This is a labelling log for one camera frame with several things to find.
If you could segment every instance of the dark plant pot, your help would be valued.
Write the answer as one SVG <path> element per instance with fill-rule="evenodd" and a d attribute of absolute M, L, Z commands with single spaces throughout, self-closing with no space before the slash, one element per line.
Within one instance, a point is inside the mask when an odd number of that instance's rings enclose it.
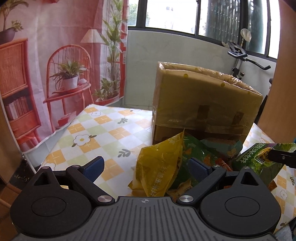
<path fill-rule="evenodd" d="M 4 31 L 1 31 L 0 32 L 0 45 L 12 41 L 14 37 L 15 37 L 15 29 L 14 28 L 8 28 Z"/>
<path fill-rule="evenodd" d="M 118 100 L 119 100 L 119 94 L 117 96 L 111 98 L 111 99 L 95 102 L 95 104 L 98 104 L 98 105 L 107 105 L 107 104 L 111 104 L 113 102 L 116 102 Z"/>

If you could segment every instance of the checkered tablecloth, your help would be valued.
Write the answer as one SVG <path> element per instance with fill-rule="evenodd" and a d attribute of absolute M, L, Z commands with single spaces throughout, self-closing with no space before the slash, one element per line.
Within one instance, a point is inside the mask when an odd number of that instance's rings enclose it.
<path fill-rule="evenodd" d="M 141 148 L 151 145 L 151 126 L 152 111 L 91 104 L 68 126 L 41 166 L 65 170 L 102 156 L 105 169 L 94 183 L 115 199 L 130 196 L 128 184 L 133 178 L 132 167 Z M 242 151 L 258 142 L 273 141 L 253 124 Z M 277 228 L 296 216 L 295 176 L 295 169 L 284 166 L 274 179 L 278 187 L 272 194 L 282 211 Z"/>

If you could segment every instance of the blue gripper pad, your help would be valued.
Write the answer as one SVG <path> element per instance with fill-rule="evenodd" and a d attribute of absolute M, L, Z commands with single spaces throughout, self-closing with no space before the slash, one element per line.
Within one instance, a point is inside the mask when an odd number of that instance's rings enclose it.
<path fill-rule="evenodd" d="M 89 163 L 79 168 L 79 171 L 91 182 L 94 182 L 104 171 L 105 162 L 104 158 L 97 156 Z"/>
<path fill-rule="evenodd" d="M 188 163 L 188 170 L 190 174 L 198 181 L 201 182 L 208 175 L 212 173 L 212 168 L 204 164 L 196 158 L 190 158 Z"/>

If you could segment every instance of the triangular hole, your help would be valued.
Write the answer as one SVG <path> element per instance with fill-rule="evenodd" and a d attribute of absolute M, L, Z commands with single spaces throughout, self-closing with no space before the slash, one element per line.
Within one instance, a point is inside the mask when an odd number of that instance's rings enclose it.
<path fill-rule="evenodd" d="M 38 180 L 34 183 L 34 186 L 40 186 L 40 185 L 47 185 L 50 184 L 47 173 L 43 172 Z"/>
<path fill-rule="evenodd" d="M 256 182 L 253 175 L 249 172 L 245 172 L 244 176 L 242 178 L 241 184 L 244 185 L 252 185 L 252 186 L 258 186 L 258 183 Z"/>

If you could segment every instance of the bookshelf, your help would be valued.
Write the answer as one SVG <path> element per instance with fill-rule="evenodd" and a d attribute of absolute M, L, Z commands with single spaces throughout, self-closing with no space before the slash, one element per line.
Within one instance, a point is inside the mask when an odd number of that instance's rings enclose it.
<path fill-rule="evenodd" d="M 28 39 L 0 45 L 0 92 L 18 144 L 33 148 L 41 141 L 36 131 L 41 124 L 30 82 Z"/>

